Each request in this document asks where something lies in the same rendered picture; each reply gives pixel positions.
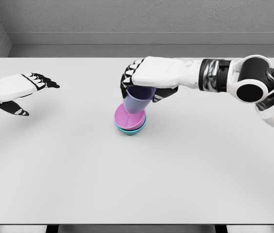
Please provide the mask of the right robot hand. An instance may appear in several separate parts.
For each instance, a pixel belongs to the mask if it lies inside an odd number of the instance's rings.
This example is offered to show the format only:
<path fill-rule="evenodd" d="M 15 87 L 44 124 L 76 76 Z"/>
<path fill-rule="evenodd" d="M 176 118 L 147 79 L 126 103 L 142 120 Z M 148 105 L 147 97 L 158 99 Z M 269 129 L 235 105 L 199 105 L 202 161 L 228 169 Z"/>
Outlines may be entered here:
<path fill-rule="evenodd" d="M 156 91 L 153 103 L 167 98 L 178 91 L 178 70 L 182 62 L 179 59 L 152 57 L 136 60 L 126 67 L 120 89 L 123 98 L 126 98 L 127 88 L 132 86 L 154 87 Z"/>

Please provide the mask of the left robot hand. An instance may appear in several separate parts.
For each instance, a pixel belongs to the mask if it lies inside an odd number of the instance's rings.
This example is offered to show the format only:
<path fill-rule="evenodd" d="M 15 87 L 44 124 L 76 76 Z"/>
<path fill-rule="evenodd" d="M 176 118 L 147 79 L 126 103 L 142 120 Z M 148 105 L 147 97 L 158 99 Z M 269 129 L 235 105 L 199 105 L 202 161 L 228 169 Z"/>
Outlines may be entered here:
<path fill-rule="evenodd" d="M 30 114 L 20 107 L 17 98 L 23 98 L 45 88 L 59 88 L 60 86 L 38 73 L 15 74 L 0 79 L 0 109 L 16 115 L 29 116 Z"/>

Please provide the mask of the purple cup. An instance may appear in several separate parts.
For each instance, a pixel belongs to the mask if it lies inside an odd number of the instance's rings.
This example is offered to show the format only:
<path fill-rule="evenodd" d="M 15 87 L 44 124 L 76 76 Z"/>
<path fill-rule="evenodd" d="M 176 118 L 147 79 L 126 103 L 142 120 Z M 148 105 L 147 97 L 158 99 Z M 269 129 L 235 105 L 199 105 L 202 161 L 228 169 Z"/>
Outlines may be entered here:
<path fill-rule="evenodd" d="M 127 96 L 123 100 L 124 108 L 129 114 L 136 114 L 149 105 L 156 88 L 132 85 L 127 87 L 126 92 Z"/>

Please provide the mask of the pink bowl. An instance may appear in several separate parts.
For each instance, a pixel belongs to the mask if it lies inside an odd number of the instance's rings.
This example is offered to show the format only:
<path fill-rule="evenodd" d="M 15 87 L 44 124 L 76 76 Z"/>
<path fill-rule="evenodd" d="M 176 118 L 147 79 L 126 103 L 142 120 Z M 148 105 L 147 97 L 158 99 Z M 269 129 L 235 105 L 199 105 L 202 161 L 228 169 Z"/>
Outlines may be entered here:
<path fill-rule="evenodd" d="M 143 126 L 145 122 L 145 110 L 136 114 L 128 113 L 123 104 L 120 104 L 114 113 L 114 121 L 116 125 L 124 130 L 133 131 Z"/>

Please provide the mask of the teal bowl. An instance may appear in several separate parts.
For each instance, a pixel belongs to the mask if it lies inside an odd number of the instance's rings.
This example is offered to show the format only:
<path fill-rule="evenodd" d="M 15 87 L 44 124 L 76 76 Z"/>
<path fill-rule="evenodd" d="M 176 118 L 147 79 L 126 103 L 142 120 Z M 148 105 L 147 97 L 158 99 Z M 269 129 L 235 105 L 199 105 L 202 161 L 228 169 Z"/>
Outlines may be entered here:
<path fill-rule="evenodd" d="M 145 120 L 144 120 L 143 124 L 141 125 L 141 127 L 137 128 L 135 130 L 125 130 L 123 128 L 120 128 L 117 124 L 115 124 L 115 125 L 116 125 L 116 127 L 118 128 L 118 130 L 120 132 L 124 133 L 125 135 L 131 136 L 131 135 L 135 135 L 138 132 L 140 132 L 144 128 L 144 126 L 146 125 L 146 122 L 147 122 L 147 116 L 145 116 Z"/>

